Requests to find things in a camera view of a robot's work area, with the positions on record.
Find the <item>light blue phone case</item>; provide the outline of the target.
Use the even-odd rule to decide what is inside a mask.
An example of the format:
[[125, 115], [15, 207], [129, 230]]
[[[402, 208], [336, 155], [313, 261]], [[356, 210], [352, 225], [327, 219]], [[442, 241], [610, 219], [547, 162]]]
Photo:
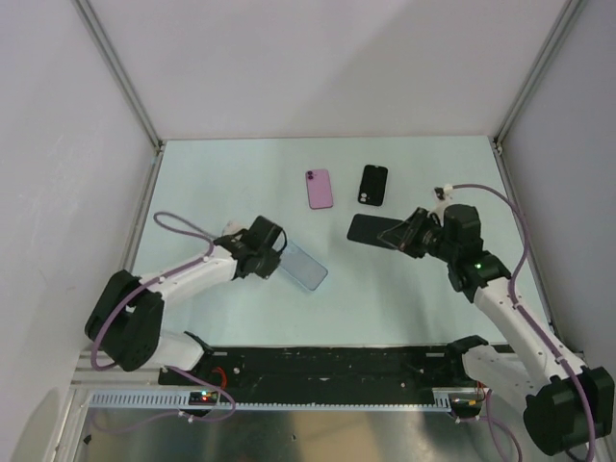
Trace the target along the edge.
[[328, 269], [293, 241], [282, 252], [280, 268], [305, 290], [315, 291], [328, 275]]

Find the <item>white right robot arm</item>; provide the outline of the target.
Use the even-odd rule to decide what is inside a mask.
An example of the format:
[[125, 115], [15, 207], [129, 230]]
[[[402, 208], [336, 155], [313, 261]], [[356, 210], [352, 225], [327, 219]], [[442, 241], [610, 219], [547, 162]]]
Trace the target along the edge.
[[475, 207], [449, 205], [441, 214], [419, 208], [377, 238], [412, 258], [430, 255], [446, 263], [453, 289], [487, 316], [517, 355], [510, 361], [479, 337], [461, 339], [450, 344], [458, 353], [444, 364], [451, 383], [479, 381], [501, 396], [547, 455], [591, 446], [611, 433], [613, 378], [603, 367], [589, 368], [524, 307], [510, 271], [483, 247]]

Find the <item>teal smartphone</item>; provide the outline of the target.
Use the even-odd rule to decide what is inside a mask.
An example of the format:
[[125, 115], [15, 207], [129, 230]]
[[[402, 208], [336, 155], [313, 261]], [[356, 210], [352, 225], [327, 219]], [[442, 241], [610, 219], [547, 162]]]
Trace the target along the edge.
[[390, 234], [396, 235], [406, 227], [407, 224], [400, 219], [356, 214], [351, 220], [346, 238], [359, 244], [395, 249], [399, 240], [393, 240]]

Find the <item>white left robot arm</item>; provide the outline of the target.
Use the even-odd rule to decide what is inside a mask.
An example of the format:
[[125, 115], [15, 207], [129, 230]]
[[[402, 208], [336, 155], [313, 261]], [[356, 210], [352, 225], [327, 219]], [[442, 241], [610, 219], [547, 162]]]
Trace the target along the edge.
[[203, 240], [206, 247], [169, 269], [111, 276], [85, 326], [92, 341], [90, 365], [96, 371], [119, 367], [133, 372], [151, 363], [180, 370], [193, 384], [213, 374], [212, 349], [195, 334], [163, 329], [167, 308], [217, 285], [253, 274], [269, 279], [288, 245], [285, 230], [263, 216], [244, 228], [229, 223], [215, 236], [170, 212], [154, 221], [168, 231]]

